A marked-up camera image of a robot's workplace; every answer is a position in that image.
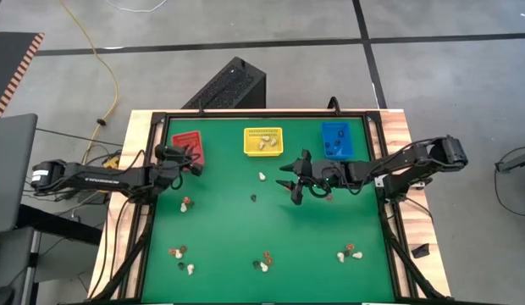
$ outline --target desk leg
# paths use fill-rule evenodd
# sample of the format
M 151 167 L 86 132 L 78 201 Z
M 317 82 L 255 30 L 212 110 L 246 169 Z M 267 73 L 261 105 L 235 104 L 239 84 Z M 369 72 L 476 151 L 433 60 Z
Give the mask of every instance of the desk leg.
M 26 226 L 31 226 L 40 232 L 63 236 L 74 241 L 83 241 L 95 246 L 98 246 L 101 241 L 102 231 L 97 228 L 20 204 L 16 227 Z

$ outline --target wooden table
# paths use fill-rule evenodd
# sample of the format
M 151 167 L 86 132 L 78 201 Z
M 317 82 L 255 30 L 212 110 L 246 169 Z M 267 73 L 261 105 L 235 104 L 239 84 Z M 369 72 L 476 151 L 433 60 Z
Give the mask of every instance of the wooden table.
M 253 109 L 229 109 L 229 110 L 206 110 L 207 113 L 211 112 L 237 112 L 237 113 L 250 113 Z M 272 109 L 263 109 L 258 111 L 275 111 Z M 333 109 L 280 109 L 281 113 L 286 112 L 321 112 L 328 111 L 333 112 Z M 372 109 L 347 109 L 342 111 L 379 111 L 382 119 L 382 126 L 384 130 L 384 137 L 387 144 L 387 149 L 389 153 L 394 153 L 401 147 L 404 147 L 406 144 L 411 142 L 411 137 L 409 130 L 407 128 L 406 116 L 403 110 L 372 110 Z M 153 113 L 195 113 L 197 110 L 134 110 L 131 113 L 129 126 L 127 128 L 127 133 L 125 135 L 123 152 L 121 155 L 121 161 L 119 163 L 119 168 L 124 169 L 129 166 L 135 159 L 136 154 L 140 150 L 145 150 L 148 143 L 148 137 L 150 132 L 150 125 L 152 120 Z M 155 133 L 154 145 L 159 143 L 161 133 L 163 131 L 162 125 L 157 125 L 157 130 Z M 373 138 L 374 151 L 376 152 L 376 157 L 380 157 L 380 149 L 378 137 L 375 131 L 375 128 L 370 128 Z M 135 162 L 135 166 L 142 166 L 143 158 L 138 158 Z M 424 191 L 415 191 L 410 190 L 408 196 L 421 203 L 425 208 L 428 208 L 426 197 Z M 118 222 L 119 210 L 121 209 L 125 197 L 119 193 L 114 193 L 110 200 L 109 213 L 108 213 L 108 229 L 103 234 L 108 234 L 108 244 L 107 244 L 107 257 L 104 259 L 104 238 L 101 239 L 101 245 L 97 254 L 97 260 L 95 268 L 93 270 L 93 276 L 91 278 L 90 293 L 93 290 L 97 279 L 101 274 L 102 264 L 105 263 L 104 271 L 102 273 L 102 279 L 96 288 L 95 295 L 101 291 L 101 289 L 108 283 L 111 273 L 115 273 L 118 267 L 122 264 L 125 257 L 125 250 L 127 247 L 127 242 L 130 236 L 131 223 L 134 216 L 135 205 L 128 204 L 124 209 L 121 220 L 119 221 L 119 232 L 117 236 L 117 241 L 114 240 L 114 230 Z M 138 234 L 141 233 L 141 230 L 146 222 L 146 207 L 143 208 L 141 213 L 141 219 L 138 228 Z M 387 207 L 388 214 L 391 215 L 390 207 Z M 438 242 L 434 233 L 434 227 L 429 216 L 422 211 L 420 208 L 410 204 L 409 202 L 401 203 L 401 216 L 403 218 L 404 229 L 406 232 L 406 239 L 409 249 L 418 247 L 424 243 L 430 244 L 430 255 L 424 258 L 414 259 L 415 264 L 423 272 L 425 277 L 431 282 L 436 290 L 442 294 L 449 296 L 449 286 L 447 284 L 447 279 L 445 276 L 445 270 L 443 268 L 443 263 L 441 261 L 441 256 L 439 254 Z M 395 230 L 394 222 L 391 224 L 393 230 Z M 112 255 L 113 246 L 116 242 L 116 255 L 114 266 L 112 266 Z M 133 263 L 130 270 L 129 284 L 127 287 L 126 296 L 133 297 L 135 295 L 135 283 L 137 282 L 138 269 L 140 265 L 140 255 L 138 259 Z M 400 259 L 395 256 L 399 282 L 401 287 L 401 295 L 404 297 L 409 297 L 409 292 L 407 289 L 406 281 L 406 272 L 403 268 L 403 265 Z

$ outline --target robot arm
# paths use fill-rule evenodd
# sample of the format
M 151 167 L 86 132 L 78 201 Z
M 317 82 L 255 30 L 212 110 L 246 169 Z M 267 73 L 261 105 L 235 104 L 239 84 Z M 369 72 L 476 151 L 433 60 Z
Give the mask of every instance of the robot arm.
M 158 164 L 140 168 L 131 165 L 127 169 L 105 169 L 63 160 L 45 161 L 33 167 L 30 184 L 37 196 L 65 189 L 119 191 L 133 203 L 151 204 L 180 177 L 182 170 L 188 169 L 197 176 L 202 174 L 202 167 L 193 163 L 196 156 L 187 148 L 159 145 L 155 154 L 161 161 Z
M 321 160 L 312 164 L 311 161 L 312 155 L 303 150 L 301 158 L 280 168 L 298 177 L 296 183 L 276 181 L 291 190 L 291 200 L 296 205 L 301 204 L 304 187 L 315 197 L 326 197 L 333 188 L 346 188 L 356 195 L 381 175 L 386 175 L 383 178 L 384 196 L 392 199 L 404 196 L 415 183 L 428 184 L 434 173 L 458 171 L 467 165 L 460 141 L 451 136 L 415 141 L 396 153 L 371 162 Z M 407 170 L 391 174 L 401 169 Z

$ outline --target black computer tower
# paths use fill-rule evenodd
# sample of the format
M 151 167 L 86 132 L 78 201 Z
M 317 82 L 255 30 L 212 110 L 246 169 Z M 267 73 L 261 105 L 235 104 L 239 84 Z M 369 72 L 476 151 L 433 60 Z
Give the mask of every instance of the black computer tower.
M 266 108 L 266 73 L 234 57 L 183 109 Z

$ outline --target red tray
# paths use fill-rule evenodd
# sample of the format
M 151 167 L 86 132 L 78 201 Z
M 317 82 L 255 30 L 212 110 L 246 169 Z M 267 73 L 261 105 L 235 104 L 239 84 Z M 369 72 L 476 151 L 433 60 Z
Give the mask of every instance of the red tray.
M 199 157 L 195 163 L 204 165 L 204 152 L 202 151 L 202 138 L 201 132 L 198 130 L 190 131 L 182 134 L 172 136 L 172 145 L 177 147 L 189 146 L 193 148 L 193 153 L 199 153 Z

